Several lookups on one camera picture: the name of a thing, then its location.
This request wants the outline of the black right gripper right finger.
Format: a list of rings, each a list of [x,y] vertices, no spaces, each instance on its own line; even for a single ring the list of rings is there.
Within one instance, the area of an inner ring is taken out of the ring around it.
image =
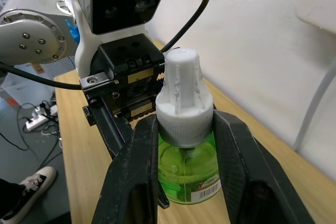
[[[280,163],[238,117],[213,112],[220,182],[231,223],[313,223]]]

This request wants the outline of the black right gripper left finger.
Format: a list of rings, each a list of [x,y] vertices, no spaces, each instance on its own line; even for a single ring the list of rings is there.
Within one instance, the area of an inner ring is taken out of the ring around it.
[[[106,174],[92,223],[156,223],[158,123],[139,120]]]

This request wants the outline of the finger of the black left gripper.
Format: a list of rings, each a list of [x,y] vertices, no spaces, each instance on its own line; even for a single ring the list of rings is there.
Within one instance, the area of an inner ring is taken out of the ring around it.
[[[121,110],[121,112],[114,112],[112,110],[112,105],[107,99],[90,99],[88,101],[88,106],[84,106],[82,109],[87,118],[87,121],[90,126],[96,125],[100,135],[105,143],[106,148],[112,158],[112,160],[117,156],[120,149],[133,137],[133,129],[130,126],[129,122],[142,118],[143,116],[148,115],[155,111],[155,105],[153,102],[150,102],[149,99],[144,102],[138,102],[134,106],[131,106],[130,109]],[[158,130],[153,133],[153,144],[152,147],[153,157],[151,160],[151,164],[154,165],[153,171],[156,172],[156,178],[158,178],[158,139],[159,134]],[[106,191],[104,196],[104,186],[105,182],[102,186],[102,190],[99,196],[99,200],[96,206],[96,209],[105,207],[106,209],[109,207],[109,202],[107,201],[107,207],[102,205],[101,202],[103,200],[109,200],[108,192]],[[167,209],[170,207],[170,202],[160,184],[157,180],[157,203],[162,209]]]

